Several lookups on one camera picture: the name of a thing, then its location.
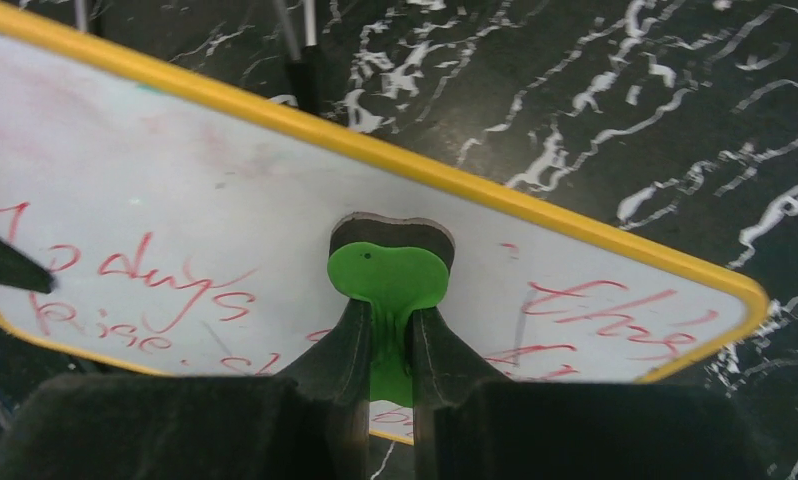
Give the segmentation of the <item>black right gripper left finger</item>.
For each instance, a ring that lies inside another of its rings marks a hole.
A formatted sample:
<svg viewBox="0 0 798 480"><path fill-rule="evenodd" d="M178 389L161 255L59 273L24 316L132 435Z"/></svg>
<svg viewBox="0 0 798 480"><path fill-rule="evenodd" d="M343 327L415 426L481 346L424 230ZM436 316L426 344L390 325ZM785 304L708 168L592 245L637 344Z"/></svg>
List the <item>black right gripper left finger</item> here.
<svg viewBox="0 0 798 480"><path fill-rule="evenodd" d="M63 375L0 439L0 479L362 479L371 308L275 375Z"/></svg>

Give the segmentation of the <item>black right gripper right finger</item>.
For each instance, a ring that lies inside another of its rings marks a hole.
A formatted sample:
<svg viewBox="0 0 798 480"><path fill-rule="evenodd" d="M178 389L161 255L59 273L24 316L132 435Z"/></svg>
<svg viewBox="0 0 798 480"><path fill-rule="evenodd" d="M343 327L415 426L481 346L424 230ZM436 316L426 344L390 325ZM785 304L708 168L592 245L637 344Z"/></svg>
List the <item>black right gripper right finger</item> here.
<svg viewBox="0 0 798 480"><path fill-rule="evenodd" d="M412 316L420 479L763 479L732 403L665 384L516 381L434 308Z"/></svg>

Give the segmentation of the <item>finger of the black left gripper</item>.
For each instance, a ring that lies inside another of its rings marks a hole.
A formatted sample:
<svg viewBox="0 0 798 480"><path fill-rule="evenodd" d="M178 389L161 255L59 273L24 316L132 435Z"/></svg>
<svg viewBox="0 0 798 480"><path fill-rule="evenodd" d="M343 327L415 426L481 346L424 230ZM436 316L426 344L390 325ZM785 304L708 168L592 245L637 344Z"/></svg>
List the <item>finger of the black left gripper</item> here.
<svg viewBox="0 0 798 480"><path fill-rule="evenodd" d="M55 277L0 239L0 285L48 294L55 287Z"/></svg>

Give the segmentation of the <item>green bone-shaped eraser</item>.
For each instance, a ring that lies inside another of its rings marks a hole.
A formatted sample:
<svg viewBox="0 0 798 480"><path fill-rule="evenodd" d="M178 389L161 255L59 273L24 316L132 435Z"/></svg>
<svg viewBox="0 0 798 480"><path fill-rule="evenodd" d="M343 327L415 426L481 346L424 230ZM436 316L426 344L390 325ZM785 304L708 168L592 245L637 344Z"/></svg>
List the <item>green bone-shaped eraser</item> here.
<svg viewBox="0 0 798 480"><path fill-rule="evenodd" d="M443 300L454 256L453 236L430 219L355 212L332 230L329 280L370 307L372 401L413 405L408 325L413 313Z"/></svg>

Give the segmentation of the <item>yellow-framed whiteboard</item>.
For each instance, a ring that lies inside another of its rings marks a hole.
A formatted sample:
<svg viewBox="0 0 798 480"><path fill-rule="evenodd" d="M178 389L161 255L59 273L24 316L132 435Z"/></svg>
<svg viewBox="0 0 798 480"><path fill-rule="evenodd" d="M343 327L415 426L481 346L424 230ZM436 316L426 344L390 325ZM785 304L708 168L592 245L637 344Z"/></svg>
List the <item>yellow-framed whiteboard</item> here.
<svg viewBox="0 0 798 480"><path fill-rule="evenodd" d="M0 2L0 327L158 375L259 375L332 328L337 223L456 246L439 310L515 379L647 382L751 334L753 280Z"/></svg>

